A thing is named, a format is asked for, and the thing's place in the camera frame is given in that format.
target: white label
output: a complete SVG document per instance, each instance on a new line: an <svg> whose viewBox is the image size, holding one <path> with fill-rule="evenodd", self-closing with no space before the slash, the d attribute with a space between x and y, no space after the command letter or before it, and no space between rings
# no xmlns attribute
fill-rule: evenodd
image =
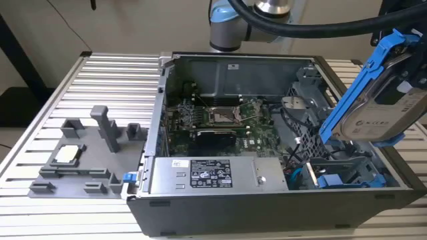
<svg viewBox="0 0 427 240"><path fill-rule="evenodd" d="M239 70L239 64L228 64L228 70Z"/></svg>
<svg viewBox="0 0 427 240"><path fill-rule="evenodd" d="M172 168L188 168L189 160L180 160L173 159L172 160Z"/></svg>
<svg viewBox="0 0 427 240"><path fill-rule="evenodd" d="M57 163L68 164L70 161L74 160L76 154L78 151L77 145L65 145L58 149L58 152L54 156L54 160Z"/></svg>

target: barcode sticker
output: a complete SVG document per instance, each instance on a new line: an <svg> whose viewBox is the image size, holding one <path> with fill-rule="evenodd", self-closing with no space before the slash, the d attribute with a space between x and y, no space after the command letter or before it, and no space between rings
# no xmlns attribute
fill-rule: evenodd
<svg viewBox="0 0 427 240"><path fill-rule="evenodd" d="M173 159L172 168L188 168L189 160Z"/></svg>

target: power cable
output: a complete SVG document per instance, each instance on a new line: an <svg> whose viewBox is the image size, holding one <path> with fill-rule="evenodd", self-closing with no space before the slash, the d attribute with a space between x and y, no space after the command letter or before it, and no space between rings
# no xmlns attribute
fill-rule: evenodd
<svg viewBox="0 0 427 240"><path fill-rule="evenodd" d="M78 33L73 30L72 26L68 24L62 14L60 13L58 9L54 7L54 5L52 4L50 0L45 0L48 2L48 4L52 6L52 8L54 9L54 11L57 12L60 18L62 19L66 27L69 28L69 30L73 32L73 34L77 36L77 38L81 40L81 42L84 43L84 45L86 46L88 50L92 52L92 48L89 47L89 45L86 44L86 42L84 41L84 39L81 38L81 36L78 35Z"/></svg>
<svg viewBox="0 0 427 240"><path fill-rule="evenodd" d="M4 144L1 144L1 143L0 143L0 146L1 146L1 147L4 147L4 148L6 148L6 149L12 149L12 147L10 147L10 146L4 145Z"/></svg>

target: gray metal chassis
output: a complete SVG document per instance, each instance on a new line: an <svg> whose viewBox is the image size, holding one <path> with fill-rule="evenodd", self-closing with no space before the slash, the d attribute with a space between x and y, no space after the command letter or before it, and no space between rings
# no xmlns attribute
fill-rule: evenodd
<svg viewBox="0 0 427 240"><path fill-rule="evenodd" d="M181 56L207 53L175 53ZM247 54L211 54L233 58L308 59L315 64L336 96L345 87L317 56L265 56ZM168 64L164 65L159 88L165 87ZM151 192L156 166L156 142L164 91L156 95L152 122L145 145L145 160L140 186L127 204L144 234L149 236L197 235L217 233L277 232L297 230L356 228L387 209L399 209L425 194L425 187L392 147L376 148L376 153L396 178L400 187L364 189L328 189L265 192L169 193Z"/></svg>

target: black hose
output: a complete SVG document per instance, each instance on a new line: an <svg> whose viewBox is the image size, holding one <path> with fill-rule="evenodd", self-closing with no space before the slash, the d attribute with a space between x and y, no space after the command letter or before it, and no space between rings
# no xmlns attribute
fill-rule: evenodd
<svg viewBox="0 0 427 240"><path fill-rule="evenodd" d="M211 25L211 11L212 11L212 0L208 0L208 7L207 7L207 20L208 20L208 25Z"/></svg>
<svg viewBox="0 0 427 240"><path fill-rule="evenodd" d="M251 11L243 0L228 0L228 2L252 27L272 35L299 39L325 39L368 34L419 22L427 16L427 3L421 3L407 9L363 20L332 24L292 25L276 23L259 16Z"/></svg>

